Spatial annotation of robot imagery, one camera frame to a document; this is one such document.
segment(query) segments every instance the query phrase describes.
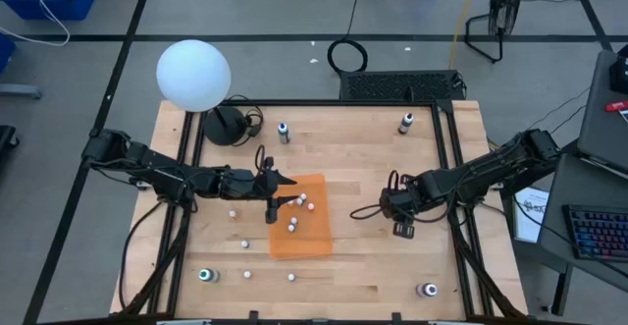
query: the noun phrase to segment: white sphere lamp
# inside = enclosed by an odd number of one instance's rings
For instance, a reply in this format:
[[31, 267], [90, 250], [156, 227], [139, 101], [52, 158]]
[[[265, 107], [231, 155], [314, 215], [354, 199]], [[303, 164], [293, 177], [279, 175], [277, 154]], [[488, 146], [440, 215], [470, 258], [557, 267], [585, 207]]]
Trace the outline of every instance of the white sphere lamp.
[[164, 51], [157, 63], [157, 84], [166, 99], [189, 112], [213, 109], [203, 123], [210, 141], [238, 142], [246, 131], [242, 113], [234, 107], [218, 108], [232, 84], [232, 72], [223, 54], [200, 40], [183, 40]]

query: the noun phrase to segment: orange tray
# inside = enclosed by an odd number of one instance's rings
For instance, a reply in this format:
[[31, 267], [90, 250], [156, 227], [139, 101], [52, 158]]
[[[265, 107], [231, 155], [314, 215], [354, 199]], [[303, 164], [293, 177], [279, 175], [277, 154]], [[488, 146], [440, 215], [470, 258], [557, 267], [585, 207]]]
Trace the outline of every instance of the orange tray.
[[[270, 255], [274, 259], [293, 259], [333, 253], [330, 214], [325, 177], [322, 174], [289, 177], [294, 186], [280, 186], [275, 197], [301, 195], [307, 199], [302, 206], [284, 204], [278, 211], [277, 222], [269, 227]], [[314, 203], [314, 210], [307, 209]], [[288, 230], [290, 219], [296, 217], [296, 230]]]

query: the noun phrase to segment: lamp base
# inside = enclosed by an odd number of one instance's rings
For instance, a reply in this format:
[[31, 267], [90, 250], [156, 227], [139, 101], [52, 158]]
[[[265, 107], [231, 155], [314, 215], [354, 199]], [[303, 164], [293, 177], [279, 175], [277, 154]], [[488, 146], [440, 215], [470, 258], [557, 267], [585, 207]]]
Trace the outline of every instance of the lamp base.
[[234, 107], [221, 107], [220, 109], [216, 107], [207, 115], [203, 123], [203, 132], [214, 144], [234, 144], [246, 133], [246, 120], [242, 113]]

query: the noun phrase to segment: fan stand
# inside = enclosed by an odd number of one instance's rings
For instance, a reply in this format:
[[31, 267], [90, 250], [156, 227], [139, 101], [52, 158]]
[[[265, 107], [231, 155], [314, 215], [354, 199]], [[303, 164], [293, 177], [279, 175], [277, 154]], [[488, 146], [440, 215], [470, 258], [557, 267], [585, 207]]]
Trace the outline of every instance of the fan stand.
[[484, 56], [485, 58], [491, 60], [491, 63], [496, 63], [497, 61], [501, 61], [501, 59], [503, 59], [503, 29], [499, 28], [497, 31], [497, 41], [499, 42], [499, 58], [494, 58], [493, 56], [487, 54], [486, 52], [484, 52], [483, 50], [481, 50], [480, 48], [478, 48], [477, 46], [471, 44], [469, 42], [469, 26], [471, 25], [471, 23], [478, 21], [478, 20], [482, 20], [486, 17], [488, 17], [489, 14], [486, 15], [482, 15], [482, 16], [476, 16], [476, 17], [472, 17], [470, 18], [467, 23], [466, 23], [466, 33], [464, 35], [464, 43], [467, 44], [471, 49], [477, 51], [480, 55]]

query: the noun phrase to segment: keyboard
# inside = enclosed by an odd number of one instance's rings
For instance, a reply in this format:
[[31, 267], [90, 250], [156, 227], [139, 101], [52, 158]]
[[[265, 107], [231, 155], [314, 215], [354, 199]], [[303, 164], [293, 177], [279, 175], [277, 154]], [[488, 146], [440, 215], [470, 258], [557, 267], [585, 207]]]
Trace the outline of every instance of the keyboard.
[[576, 258], [628, 262], [628, 208], [564, 205], [563, 210]]
[[457, 83], [455, 70], [343, 73], [340, 99], [461, 100], [464, 94]]

